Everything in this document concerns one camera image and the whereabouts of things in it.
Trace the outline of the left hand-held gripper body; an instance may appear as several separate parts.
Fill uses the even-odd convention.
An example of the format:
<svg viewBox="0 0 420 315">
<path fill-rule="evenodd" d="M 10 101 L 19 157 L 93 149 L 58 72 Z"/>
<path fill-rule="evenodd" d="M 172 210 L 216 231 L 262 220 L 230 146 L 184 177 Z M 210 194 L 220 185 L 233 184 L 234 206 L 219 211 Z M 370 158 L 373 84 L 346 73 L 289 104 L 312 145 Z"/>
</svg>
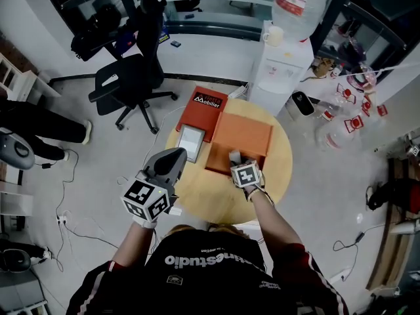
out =
<svg viewBox="0 0 420 315">
<path fill-rule="evenodd" d="M 169 213 L 178 196 L 175 184 L 179 171 L 159 174 L 152 167 L 142 170 L 130 178 L 120 196 L 128 213 L 141 222 L 156 222 L 162 213 Z"/>
</svg>

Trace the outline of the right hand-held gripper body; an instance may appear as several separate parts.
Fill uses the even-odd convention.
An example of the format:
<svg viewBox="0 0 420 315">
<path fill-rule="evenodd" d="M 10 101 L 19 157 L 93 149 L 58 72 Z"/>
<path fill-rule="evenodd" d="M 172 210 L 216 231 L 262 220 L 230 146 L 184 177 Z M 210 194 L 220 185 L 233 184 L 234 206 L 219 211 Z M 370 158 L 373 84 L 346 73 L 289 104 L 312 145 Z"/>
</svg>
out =
<svg viewBox="0 0 420 315">
<path fill-rule="evenodd" d="M 241 164 L 230 167 L 232 181 L 238 188 L 259 185 L 263 179 L 263 173 L 259 168 L 259 164 L 255 159 L 247 159 Z"/>
</svg>

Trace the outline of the orange box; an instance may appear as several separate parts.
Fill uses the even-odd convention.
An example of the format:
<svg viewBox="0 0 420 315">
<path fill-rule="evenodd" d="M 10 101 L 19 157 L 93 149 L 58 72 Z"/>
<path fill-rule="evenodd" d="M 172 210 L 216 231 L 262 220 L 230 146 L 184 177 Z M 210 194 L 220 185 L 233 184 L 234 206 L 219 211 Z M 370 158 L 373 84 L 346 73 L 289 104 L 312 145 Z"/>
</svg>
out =
<svg viewBox="0 0 420 315">
<path fill-rule="evenodd" d="M 205 168 L 230 176 L 229 153 L 237 150 L 243 158 L 254 159 L 264 165 L 273 126 L 239 115 L 223 112 L 219 115 L 211 140 L 211 149 Z"/>
</svg>

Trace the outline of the person's left forearm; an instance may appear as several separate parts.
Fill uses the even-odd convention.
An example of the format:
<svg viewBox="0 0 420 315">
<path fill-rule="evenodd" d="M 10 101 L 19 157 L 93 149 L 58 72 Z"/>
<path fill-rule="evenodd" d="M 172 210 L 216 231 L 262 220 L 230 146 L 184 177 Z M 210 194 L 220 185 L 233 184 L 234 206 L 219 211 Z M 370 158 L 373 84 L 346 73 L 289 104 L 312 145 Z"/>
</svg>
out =
<svg viewBox="0 0 420 315">
<path fill-rule="evenodd" d="M 133 221 L 112 260 L 125 268 L 143 266 L 146 262 L 157 223 Z"/>
</svg>

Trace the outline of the person's right forearm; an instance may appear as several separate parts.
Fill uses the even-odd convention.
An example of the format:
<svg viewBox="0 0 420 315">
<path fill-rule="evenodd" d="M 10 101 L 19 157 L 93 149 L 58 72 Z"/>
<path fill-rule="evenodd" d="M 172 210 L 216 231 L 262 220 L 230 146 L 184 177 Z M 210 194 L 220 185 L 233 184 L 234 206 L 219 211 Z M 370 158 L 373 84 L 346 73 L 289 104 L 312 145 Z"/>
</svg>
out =
<svg viewBox="0 0 420 315">
<path fill-rule="evenodd" d="M 296 231 L 278 213 L 263 191 L 256 186 L 247 186 L 243 190 L 247 198 L 253 203 L 264 242 L 272 257 L 289 244 L 302 244 Z"/>
</svg>

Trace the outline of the red box with black label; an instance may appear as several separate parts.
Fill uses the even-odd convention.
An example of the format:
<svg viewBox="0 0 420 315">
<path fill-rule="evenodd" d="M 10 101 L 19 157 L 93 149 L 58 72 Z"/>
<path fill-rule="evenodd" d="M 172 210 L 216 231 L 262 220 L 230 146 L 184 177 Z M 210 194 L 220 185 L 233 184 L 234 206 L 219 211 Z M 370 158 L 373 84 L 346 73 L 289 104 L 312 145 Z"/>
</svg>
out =
<svg viewBox="0 0 420 315">
<path fill-rule="evenodd" d="M 205 132 L 203 141 L 210 143 L 221 112 L 224 111 L 228 95 L 196 86 L 176 126 L 180 132 L 183 125 Z"/>
</svg>

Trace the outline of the white framed tablet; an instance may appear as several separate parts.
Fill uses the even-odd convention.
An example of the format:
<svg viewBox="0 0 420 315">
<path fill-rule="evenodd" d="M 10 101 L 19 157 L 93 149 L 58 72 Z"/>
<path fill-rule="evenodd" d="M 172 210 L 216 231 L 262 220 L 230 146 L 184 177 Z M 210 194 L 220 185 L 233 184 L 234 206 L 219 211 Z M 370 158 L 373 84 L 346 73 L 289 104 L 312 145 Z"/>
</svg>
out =
<svg viewBox="0 0 420 315">
<path fill-rule="evenodd" d="M 176 147 L 184 148 L 187 160 L 195 163 L 203 143 L 205 131 L 183 124 L 181 126 Z"/>
</svg>

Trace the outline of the black office chair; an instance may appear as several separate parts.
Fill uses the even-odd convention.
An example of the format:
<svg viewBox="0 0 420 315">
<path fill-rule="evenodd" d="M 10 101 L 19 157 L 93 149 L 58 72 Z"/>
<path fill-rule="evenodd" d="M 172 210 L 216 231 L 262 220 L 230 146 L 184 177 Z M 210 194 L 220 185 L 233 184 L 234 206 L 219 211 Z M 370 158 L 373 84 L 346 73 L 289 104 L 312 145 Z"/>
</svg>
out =
<svg viewBox="0 0 420 315">
<path fill-rule="evenodd" d="M 178 99 L 172 91 L 155 91 L 164 80 L 157 51 L 166 4 L 166 0 L 140 0 L 140 5 L 131 18 L 135 31 L 138 32 L 136 45 L 140 53 L 119 58 L 101 68 L 95 75 L 95 90 L 89 94 L 89 101 L 96 104 L 100 116 L 123 109 L 115 122 L 118 130 L 124 128 L 122 121 L 126 116 L 139 108 L 150 131 L 156 135 L 159 129 L 152 125 L 148 117 L 148 101 L 166 96 L 172 100 Z M 117 74 L 119 79 L 103 87 L 102 83 L 113 74 Z"/>
</svg>

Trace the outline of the pile of clear water jugs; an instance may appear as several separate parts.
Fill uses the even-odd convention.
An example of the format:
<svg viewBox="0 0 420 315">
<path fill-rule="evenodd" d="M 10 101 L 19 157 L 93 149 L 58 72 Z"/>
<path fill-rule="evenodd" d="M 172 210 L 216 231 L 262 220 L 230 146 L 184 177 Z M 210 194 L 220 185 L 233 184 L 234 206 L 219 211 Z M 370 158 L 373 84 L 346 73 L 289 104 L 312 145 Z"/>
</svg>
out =
<svg viewBox="0 0 420 315">
<path fill-rule="evenodd" d="M 353 92 L 340 83 L 325 96 L 322 109 L 322 123 L 315 137 L 319 146 L 335 150 L 357 145 L 389 114 L 387 107 L 376 104 L 370 94 Z"/>
</svg>

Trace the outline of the person's torso in black jersey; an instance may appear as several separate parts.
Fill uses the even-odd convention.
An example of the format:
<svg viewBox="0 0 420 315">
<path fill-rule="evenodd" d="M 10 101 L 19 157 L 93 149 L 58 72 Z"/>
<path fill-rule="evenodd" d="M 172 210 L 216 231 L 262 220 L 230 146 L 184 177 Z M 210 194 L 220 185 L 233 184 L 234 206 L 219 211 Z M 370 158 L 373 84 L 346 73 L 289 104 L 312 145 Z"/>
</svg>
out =
<svg viewBox="0 0 420 315">
<path fill-rule="evenodd" d="M 145 264 L 90 271 L 66 315 L 349 315 L 303 245 L 286 245 L 273 264 L 267 273 L 255 240 L 182 230 Z"/>
</svg>

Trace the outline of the white water dispenser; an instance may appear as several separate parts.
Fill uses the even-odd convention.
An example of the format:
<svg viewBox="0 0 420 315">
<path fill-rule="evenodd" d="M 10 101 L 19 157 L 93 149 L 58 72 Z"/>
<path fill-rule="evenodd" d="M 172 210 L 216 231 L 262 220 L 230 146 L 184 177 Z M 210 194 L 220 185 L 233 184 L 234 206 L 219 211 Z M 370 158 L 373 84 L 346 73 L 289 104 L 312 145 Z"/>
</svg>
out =
<svg viewBox="0 0 420 315">
<path fill-rule="evenodd" d="M 265 20 L 249 80 L 247 100 L 278 115 L 309 69 L 314 54 L 310 39 L 298 41 L 284 37 L 273 47 L 269 45 L 272 21 Z"/>
</svg>

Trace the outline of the white cup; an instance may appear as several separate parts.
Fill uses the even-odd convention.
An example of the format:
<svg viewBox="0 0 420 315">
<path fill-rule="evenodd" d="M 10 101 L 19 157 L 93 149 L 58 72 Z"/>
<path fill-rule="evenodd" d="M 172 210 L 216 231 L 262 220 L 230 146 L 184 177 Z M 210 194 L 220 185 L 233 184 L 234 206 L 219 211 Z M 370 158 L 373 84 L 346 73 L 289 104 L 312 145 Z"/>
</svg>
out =
<svg viewBox="0 0 420 315">
<path fill-rule="evenodd" d="M 262 35 L 262 41 L 271 47 L 279 47 L 284 39 L 284 31 L 277 26 L 270 26 Z"/>
</svg>

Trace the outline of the black backpack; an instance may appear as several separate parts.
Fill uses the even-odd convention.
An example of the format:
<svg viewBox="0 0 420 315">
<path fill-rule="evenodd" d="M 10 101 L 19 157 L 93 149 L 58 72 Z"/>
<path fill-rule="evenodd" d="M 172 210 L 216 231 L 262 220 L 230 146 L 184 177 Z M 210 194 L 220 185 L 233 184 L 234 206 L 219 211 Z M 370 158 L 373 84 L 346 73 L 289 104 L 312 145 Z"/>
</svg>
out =
<svg viewBox="0 0 420 315">
<path fill-rule="evenodd" d="M 92 58 L 102 47 L 116 40 L 121 13 L 113 4 L 99 8 L 74 36 L 71 50 L 84 62 Z"/>
</svg>

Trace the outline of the white arched shelf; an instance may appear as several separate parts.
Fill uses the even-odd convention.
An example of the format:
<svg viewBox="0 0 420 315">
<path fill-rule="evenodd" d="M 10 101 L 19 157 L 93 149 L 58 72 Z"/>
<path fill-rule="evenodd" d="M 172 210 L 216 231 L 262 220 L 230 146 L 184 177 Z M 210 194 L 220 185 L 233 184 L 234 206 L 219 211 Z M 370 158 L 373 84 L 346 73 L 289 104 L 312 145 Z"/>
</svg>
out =
<svg viewBox="0 0 420 315">
<path fill-rule="evenodd" d="M 61 97 L 32 71 L 21 72 L 0 53 L 0 96 L 18 102 L 37 104 L 42 96 Z"/>
</svg>

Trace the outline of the large clear water bottle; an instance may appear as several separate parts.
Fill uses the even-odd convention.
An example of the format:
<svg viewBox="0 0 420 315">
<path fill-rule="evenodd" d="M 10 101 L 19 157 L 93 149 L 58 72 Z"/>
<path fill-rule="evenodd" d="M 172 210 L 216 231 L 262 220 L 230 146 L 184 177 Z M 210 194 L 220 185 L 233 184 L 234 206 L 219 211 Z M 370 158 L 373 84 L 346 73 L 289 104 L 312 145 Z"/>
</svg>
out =
<svg viewBox="0 0 420 315">
<path fill-rule="evenodd" d="M 322 20 L 329 0 L 274 0 L 272 23 L 285 35 L 302 41 L 310 37 Z"/>
</svg>

